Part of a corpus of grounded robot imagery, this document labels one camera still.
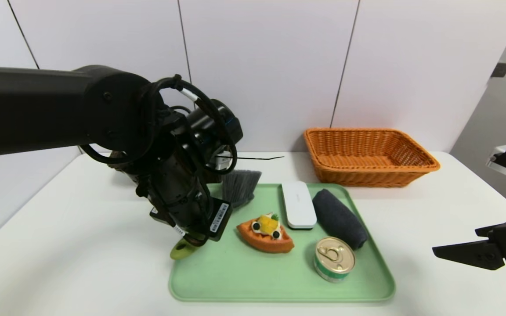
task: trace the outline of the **whiteboard eraser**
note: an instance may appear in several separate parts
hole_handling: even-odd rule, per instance
[[[301,181],[284,182],[282,194],[285,198],[286,220],[290,228],[295,230],[314,228],[317,217],[307,184]]]

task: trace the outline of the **black cable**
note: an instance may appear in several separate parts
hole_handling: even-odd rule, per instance
[[[167,111],[169,108],[163,102],[163,98],[159,94],[159,90],[163,88],[168,88],[173,84],[173,78],[163,78],[158,80],[152,86],[150,86],[147,96],[149,101],[149,106],[145,107],[144,112],[144,125],[146,130],[146,136],[144,138],[145,145],[140,147],[136,152],[131,152],[122,158],[110,158],[99,154],[94,150],[90,145],[85,144],[81,145],[80,148],[83,149],[88,156],[97,160],[98,162],[102,162],[104,164],[125,164],[127,162],[133,162],[134,160],[142,157],[148,152],[148,150],[153,145],[153,140],[155,138],[155,126],[162,125],[163,117],[160,116],[159,122],[156,122],[156,110],[159,108],[161,111]]]
[[[220,134],[220,137],[227,146],[229,146],[229,151],[231,154],[231,164],[230,166],[225,170],[216,170],[215,168],[211,168],[209,166],[204,166],[205,170],[208,170],[209,172],[215,173],[215,174],[228,174],[230,173],[237,164],[237,148],[235,147],[235,142],[231,139],[231,135],[225,126],[224,118],[221,116],[218,108],[213,104],[212,100],[208,98],[202,92],[199,90],[199,88],[193,86],[192,84],[181,80],[180,75],[175,75],[173,78],[163,78],[161,80],[158,80],[157,82],[154,82],[149,86],[147,90],[147,101],[149,103],[149,106],[145,108],[146,112],[144,115],[145,119],[145,130],[146,130],[146,138],[144,139],[145,146],[142,146],[138,151],[131,152],[130,154],[127,154],[127,156],[124,156],[122,158],[110,158],[103,156],[96,152],[90,145],[81,145],[80,147],[87,153],[88,156],[93,158],[94,160],[97,160],[98,162],[102,162],[105,164],[125,164],[127,162],[133,162],[137,158],[142,157],[153,145],[153,138],[155,136],[155,126],[156,124],[161,126],[163,123],[163,119],[170,114],[169,112],[169,106],[167,106],[163,102],[163,98],[161,97],[160,90],[164,88],[173,88],[177,90],[187,89],[190,92],[194,93],[199,100],[197,100],[196,104],[197,106],[212,120],[214,120],[214,123],[217,127],[217,130]]]
[[[225,170],[216,170],[215,168],[211,168],[209,166],[205,165],[205,170],[208,170],[209,172],[212,172],[214,174],[229,174],[237,164],[237,148],[235,148],[235,142],[231,139],[231,136],[229,134],[228,128],[225,126],[224,118],[221,116],[220,112],[218,111],[217,107],[213,104],[212,100],[208,98],[199,88],[193,86],[192,84],[180,80],[178,83],[182,88],[185,88],[189,90],[190,92],[194,93],[199,100],[197,100],[195,103],[196,105],[205,112],[212,120],[214,120],[217,129],[219,130],[221,134],[222,140],[225,141],[225,144],[229,146],[229,151],[231,154],[231,164],[230,166]]]
[[[171,110],[183,110],[187,113],[191,113],[191,109],[190,108],[187,108],[186,106],[182,106],[182,105],[175,105],[175,106],[170,106]]]
[[[231,158],[228,156],[216,156],[216,158]],[[271,157],[271,158],[253,158],[253,157],[237,157],[237,159],[249,159],[249,160],[273,160],[278,158],[284,158],[284,156]]]

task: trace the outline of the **white sticker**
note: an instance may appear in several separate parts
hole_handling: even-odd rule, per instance
[[[179,227],[179,225],[175,225],[175,226],[173,227],[173,229],[175,230],[175,232],[178,232],[181,236],[185,236],[185,235],[187,234],[184,230],[182,230],[182,229]]]
[[[221,220],[224,218],[225,212],[228,210],[229,204],[222,203],[220,208],[218,209],[218,213],[216,214],[216,217],[212,221],[212,224],[210,225],[210,231],[215,233],[217,232],[217,229],[220,227]]]

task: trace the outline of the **orange wicker basket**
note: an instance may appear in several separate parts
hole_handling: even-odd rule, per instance
[[[440,164],[395,129],[312,128],[304,132],[321,182],[354,187],[405,187]]]

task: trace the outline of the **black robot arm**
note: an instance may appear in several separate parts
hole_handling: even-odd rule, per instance
[[[161,98],[177,89],[199,107],[187,116]],[[205,170],[227,148],[237,157],[239,120],[181,76],[155,83],[106,66],[72,72],[0,68],[0,154],[79,145],[91,158],[125,172],[148,198],[150,215],[201,246],[219,240],[231,214],[229,204],[213,199]],[[105,157],[89,144],[113,150]],[[211,230],[222,208],[224,217]]]

